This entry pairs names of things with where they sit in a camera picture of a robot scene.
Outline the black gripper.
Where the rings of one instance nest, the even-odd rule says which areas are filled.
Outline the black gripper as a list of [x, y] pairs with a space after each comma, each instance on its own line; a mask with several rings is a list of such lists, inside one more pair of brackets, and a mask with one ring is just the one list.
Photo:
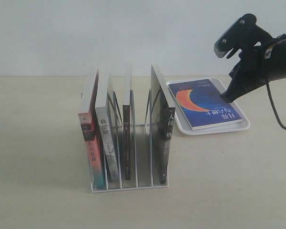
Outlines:
[[261, 66], [266, 49], [286, 39], [286, 34], [272, 37], [256, 24], [256, 16], [247, 13], [238, 18], [215, 42], [218, 58], [231, 58], [238, 50], [240, 61], [230, 71], [231, 82], [220, 97], [226, 103], [256, 90], [266, 84]]

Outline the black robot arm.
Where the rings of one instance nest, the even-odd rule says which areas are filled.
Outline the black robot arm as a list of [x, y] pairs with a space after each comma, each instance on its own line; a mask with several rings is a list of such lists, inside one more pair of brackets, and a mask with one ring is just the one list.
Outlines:
[[286, 78], [286, 34], [272, 37], [256, 21], [255, 15], [244, 14], [214, 44], [218, 58], [229, 59], [239, 53], [240, 60], [229, 73], [232, 80], [221, 94], [226, 103]]

